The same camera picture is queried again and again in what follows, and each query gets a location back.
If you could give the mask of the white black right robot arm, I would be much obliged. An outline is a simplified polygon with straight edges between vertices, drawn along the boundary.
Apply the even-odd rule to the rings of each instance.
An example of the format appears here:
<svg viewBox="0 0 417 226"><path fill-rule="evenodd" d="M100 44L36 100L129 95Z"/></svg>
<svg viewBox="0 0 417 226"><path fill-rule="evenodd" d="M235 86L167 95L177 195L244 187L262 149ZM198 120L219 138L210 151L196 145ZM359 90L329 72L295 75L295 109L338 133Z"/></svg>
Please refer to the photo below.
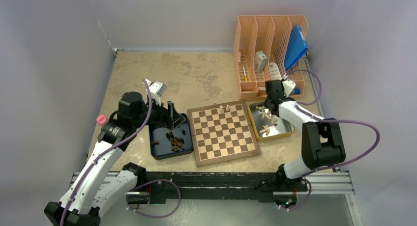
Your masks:
<svg viewBox="0 0 417 226"><path fill-rule="evenodd" d="M346 152L341 129L335 119L315 116L286 94L284 81L266 81L264 106L301 131L301 154L278 168L276 184L282 190L294 186L296 179L320 167L342 163Z"/></svg>

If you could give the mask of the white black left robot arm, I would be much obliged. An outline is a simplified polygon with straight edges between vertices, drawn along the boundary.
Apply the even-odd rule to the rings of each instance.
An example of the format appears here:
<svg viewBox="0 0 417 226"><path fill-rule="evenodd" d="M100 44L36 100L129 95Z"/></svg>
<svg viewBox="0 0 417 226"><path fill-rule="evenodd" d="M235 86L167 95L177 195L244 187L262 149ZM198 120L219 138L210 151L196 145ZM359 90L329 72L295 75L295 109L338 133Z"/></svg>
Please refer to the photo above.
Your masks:
<svg viewBox="0 0 417 226"><path fill-rule="evenodd" d="M126 192L141 191L146 186L167 182L181 195L178 185L169 179L148 180L145 168L128 163L116 178L101 187L114 163L131 141L147 125L158 124L173 130L187 118L179 114L173 102L165 108L148 91L145 102L138 92L127 92L118 109L102 124L95 148L80 175L58 202L49 202L44 213L55 226L97 226L108 209Z"/></svg>

